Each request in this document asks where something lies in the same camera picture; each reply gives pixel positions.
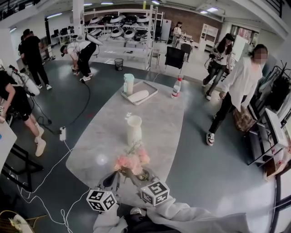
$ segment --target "man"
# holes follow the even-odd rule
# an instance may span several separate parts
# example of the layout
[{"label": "man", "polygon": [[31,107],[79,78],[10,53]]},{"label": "man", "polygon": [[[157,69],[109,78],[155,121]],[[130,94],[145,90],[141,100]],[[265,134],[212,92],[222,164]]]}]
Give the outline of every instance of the man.
[{"label": "man", "polygon": [[93,76],[89,68],[89,60],[95,50],[95,43],[90,41],[82,41],[80,43],[72,42],[68,44],[68,46],[62,46],[60,52],[62,53],[62,56],[64,56],[64,54],[69,54],[71,56],[75,69],[77,66],[79,67],[82,75],[84,75],[80,81],[88,81]]},{"label": "man", "polygon": [[[22,35],[20,39],[21,39],[21,42],[18,45],[18,51],[19,51],[19,54],[21,55],[23,53],[22,52],[22,42],[24,41],[24,36]],[[26,63],[25,59],[22,59],[22,63],[24,65],[24,69],[25,69],[26,74],[29,75],[29,71],[28,71],[27,63]]]},{"label": "man", "polygon": [[0,97],[6,100],[4,110],[0,115],[0,123],[5,121],[6,113],[10,106],[19,112],[25,125],[35,136],[35,143],[37,144],[35,155],[41,156],[46,145],[46,142],[41,138],[44,129],[39,126],[31,113],[32,109],[24,88],[17,86],[17,83],[6,71],[0,71]]},{"label": "man", "polygon": [[46,85],[46,89],[50,90],[51,86],[42,65],[42,59],[40,55],[40,39],[37,36],[31,36],[29,29],[26,29],[23,32],[23,36],[24,41],[22,42],[21,46],[21,58],[25,59],[25,61],[27,62],[29,70],[33,76],[33,79],[35,80],[37,87],[39,89],[42,88],[40,79],[37,74],[39,73],[41,79]]}]

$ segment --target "brick wall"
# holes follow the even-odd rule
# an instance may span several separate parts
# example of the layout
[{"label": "brick wall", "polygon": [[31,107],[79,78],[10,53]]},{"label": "brick wall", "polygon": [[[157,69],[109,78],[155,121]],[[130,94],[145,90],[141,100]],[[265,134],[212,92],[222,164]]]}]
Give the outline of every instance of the brick wall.
[{"label": "brick wall", "polygon": [[[142,5],[138,4],[131,4],[131,5],[110,5],[104,7],[98,7],[96,10],[111,10],[111,9],[141,9]],[[216,41],[219,38],[219,34],[222,28],[222,23],[206,16],[196,14],[193,12],[185,11],[185,10],[178,10],[169,7],[159,6],[158,8],[159,13],[165,13],[165,19],[172,21],[172,28],[175,27],[178,21],[182,22],[182,31],[186,31],[188,35],[192,36],[192,39],[199,43],[200,35],[202,31],[203,24],[208,24],[215,28],[218,28],[218,34],[216,37]],[[85,15],[85,21],[88,21],[92,18],[92,15]]]}]

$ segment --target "tray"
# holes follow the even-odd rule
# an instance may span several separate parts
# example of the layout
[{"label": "tray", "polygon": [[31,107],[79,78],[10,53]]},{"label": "tray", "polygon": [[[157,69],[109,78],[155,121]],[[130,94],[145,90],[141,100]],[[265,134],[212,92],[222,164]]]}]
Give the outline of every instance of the tray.
[{"label": "tray", "polygon": [[143,90],[147,90],[149,92],[149,96],[147,98],[144,98],[140,101],[137,102],[131,102],[128,99],[128,96],[126,93],[124,93],[124,91],[121,92],[121,95],[127,99],[130,103],[134,104],[134,105],[140,105],[141,103],[143,103],[144,101],[148,100],[149,98],[153,97],[156,93],[158,93],[158,89],[154,86],[152,86],[151,84],[145,82],[145,81],[141,81],[136,83],[135,85],[133,85],[133,93],[136,93],[138,91],[143,91]]}]

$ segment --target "brown bag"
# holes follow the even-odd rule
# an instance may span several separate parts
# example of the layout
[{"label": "brown bag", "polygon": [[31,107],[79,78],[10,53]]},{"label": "brown bag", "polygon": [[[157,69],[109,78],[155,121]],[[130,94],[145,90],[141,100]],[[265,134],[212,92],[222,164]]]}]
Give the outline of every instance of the brown bag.
[{"label": "brown bag", "polygon": [[248,109],[241,106],[241,112],[237,109],[233,111],[236,128],[240,131],[247,132],[255,124],[256,120],[252,117]]}]

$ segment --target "person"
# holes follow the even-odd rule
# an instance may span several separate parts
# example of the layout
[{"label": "person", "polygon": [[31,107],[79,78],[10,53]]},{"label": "person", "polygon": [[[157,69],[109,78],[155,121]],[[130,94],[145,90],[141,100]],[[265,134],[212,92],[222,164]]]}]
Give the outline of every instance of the person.
[{"label": "person", "polygon": [[[21,36],[20,40],[21,40],[21,42],[18,45],[18,52],[21,55],[22,54],[22,42],[24,41],[23,35]],[[26,63],[25,59],[22,59],[22,63],[24,65],[24,69],[25,69],[26,74],[29,75],[29,71],[28,71],[28,67],[27,67],[27,63]]]},{"label": "person", "polygon": [[216,113],[215,119],[206,134],[206,143],[212,146],[214,134],[225,119],[227,113],[237,109],[241,111],[241,106],[246,108],[253,97],[257,83],[262,78],[261,64],[268,58],[268,49],[258,44],[249,57],[243,57],[238,61],[231,73],[223,82],[219,83],[222,89],[219,96],[222,101],[220,110]]},{"label": "person", "polygon": [[217,86],[219,80],[221,79],[224,72],[227,74],[231,71],[231,52],[232,52],[232,42],[234,38],[230,33],[227,33],[225,37],[217,43],[211,50],[211,54],[215,56],[212,62],[211,70],[209,75],[203,80],[202,86],[205,87],[214,77],[216,77],[206,92],[206,99],[211,100],[211,94]]},{"label": "person", "polygon": [[174,47],[174,48],[176,48],[177,39],[180,36],[180,34],[182,33],[181,27],[182,27],[182,23],[181,22],[178,22],[177,25],[176,25],[176,27],[174,27],[174,29],[173,29],[172,47]]},{"label": "person", "polygon": [[73,59],[74,69],[81,71],[83,77],[80,79],[88,81],[93,76],[89,68],[89,59],[96,50],[96,44],[90,41],[72,42],[68,46],[62,46],[60,52],[62,56],[69,54]]},{"label": "person", "polygon": [[22,53],[21,58],[25,59],[29,70],[37,84],[38,88],[41,89],[42,85],[40,79],[38,77],[38,73],[45,83],[46,89],[50,90],[51,85],[49,84],[49,80],[47,78],[45,69],[42,65],[42,59],[40,55],[40,39],[37,36],[32,36],[30,34],[30,30],[26,29],[23,32],[24,41],[22,42]]},{"label": "person", "polygon": [[98,214],[93,233],[250,233],[245,213],[216,217],[203,208],[190,207],[186,203],[175,203],[169,196],[155,207],[148,207],[146,216],[139,208],[120,218],[118,204],[108,212]]},{"label": "person", "polygon": [[39,126],[35,117],[31,113],[32,109],[29,105],[24,88],[17,86],[17,83],[7,74],[6,71],[0,71],[0,97],[6,100],[4,110],[0,116],[0,123],[3,123],[5,120],[7,110],[10,106],[19,112],[25,125],[35,136],[35,143],[37,143],[35,155],[41,156],[46,145],[46,142],[41,138],[44,129]]}]

